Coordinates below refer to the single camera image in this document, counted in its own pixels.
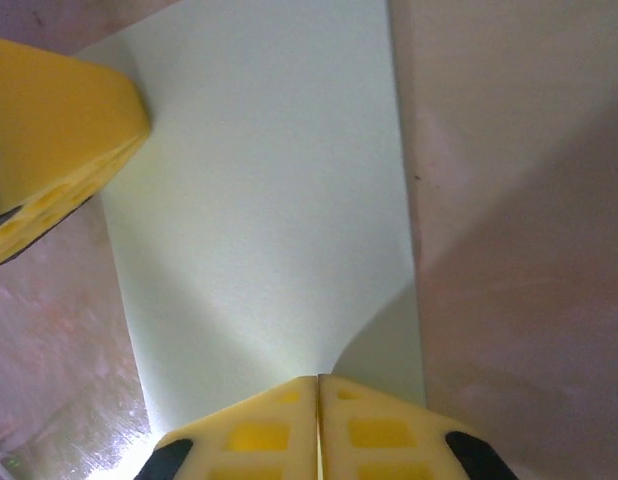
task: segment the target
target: square cutout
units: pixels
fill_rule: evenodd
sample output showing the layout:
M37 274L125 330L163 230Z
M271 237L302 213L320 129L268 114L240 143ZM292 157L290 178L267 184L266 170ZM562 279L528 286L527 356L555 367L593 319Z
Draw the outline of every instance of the square cutout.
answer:
M289 443L289 426L282 422L253 421L236 426L225 450L234 452L263 452L286 450Z
M358 480L433 480L424 463L368 463L358 467Z
M300 392L298 391L291 391L291 392L287 392L284 395L282 395L278 401L280 403L298 403L300 401Z
M409 426L401 420L352 418L348 426L349 439L356 448L416 446Z
M360 400L360 396L348 390L341 388L338 390L338 398L340 400Z

